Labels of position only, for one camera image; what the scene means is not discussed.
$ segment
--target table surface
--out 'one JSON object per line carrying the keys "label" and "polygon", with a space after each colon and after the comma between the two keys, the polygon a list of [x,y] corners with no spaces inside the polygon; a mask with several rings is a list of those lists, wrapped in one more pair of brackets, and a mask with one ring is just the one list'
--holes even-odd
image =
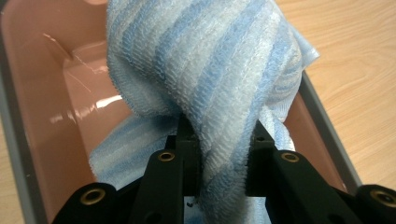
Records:
{"label": "table surface", "polygon": [[[321,54],[307,73],[362,182],[396,189],[396,1],[277,2]],[[1,125],[0,223],[23,223]]]}

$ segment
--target blue striped towel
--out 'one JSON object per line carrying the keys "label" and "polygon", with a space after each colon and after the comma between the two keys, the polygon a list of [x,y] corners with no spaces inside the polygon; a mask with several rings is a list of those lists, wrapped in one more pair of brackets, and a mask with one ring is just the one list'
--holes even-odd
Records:
{"label": "blue striped towel", "polygon": [[264,199],[244,193],[250,136],[259,119],[293,150],[282,122],[318,53],[274,0],[110,0],[107,12],[110,76],[134,114],[92,152],[98,181],[140,177],[184,113],[204,173],[186,223],[264,223]]}

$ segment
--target plastic bin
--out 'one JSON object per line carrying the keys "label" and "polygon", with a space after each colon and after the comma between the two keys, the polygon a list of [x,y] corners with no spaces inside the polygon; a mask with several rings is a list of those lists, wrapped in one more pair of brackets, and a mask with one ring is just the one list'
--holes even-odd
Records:
{"label": "plastic bin", "polygon": [[[95,181],[90,152],[131,114],[106,67],[106,0],[0,0],[1,114],[24,218],[51,222]],[[307,75],[286,121],[334,187],[360,184]]]}

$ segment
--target towel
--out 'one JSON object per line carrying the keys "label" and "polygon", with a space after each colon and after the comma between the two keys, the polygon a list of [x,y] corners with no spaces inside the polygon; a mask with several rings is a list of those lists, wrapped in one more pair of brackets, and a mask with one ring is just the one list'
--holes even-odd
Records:
{"label": "towel", "polygon": [[199,137],[200,197],[185,223],[265,223],[264,198],[245,196],[259,119],[277,148],[302,71],[318,53],[274,0],[110,0],[110,77],[133,115],[90,155],[98,181],[136,180],[184,113]]}

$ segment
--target brass insert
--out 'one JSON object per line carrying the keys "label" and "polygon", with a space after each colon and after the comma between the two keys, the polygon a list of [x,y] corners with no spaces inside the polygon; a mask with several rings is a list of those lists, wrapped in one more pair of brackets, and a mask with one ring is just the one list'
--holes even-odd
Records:
{"label": "brass insert", "polygon": [[396,208],[396,196],[391,195],[384,190],[372,189],[370,195],[379,203],[382,203],[388,207]]}
{"label": "brass insert", "polygon": [[282,153],[281,157],[283,160],[289,162],[297,162],[300,160],[300,158],[297,155],[289,152]]}
{"label": "brass insert", "polygon": [[106,192],[104,189],[90,189],[87,190],[79,199],[82,204],[92,205],[99,203],[105,198]]}
{"label": "brass insert", "polygon": [[172,152],[165,151],[158,155],[158,160],[160,161],[172,161],[175,158],[175,154]]}

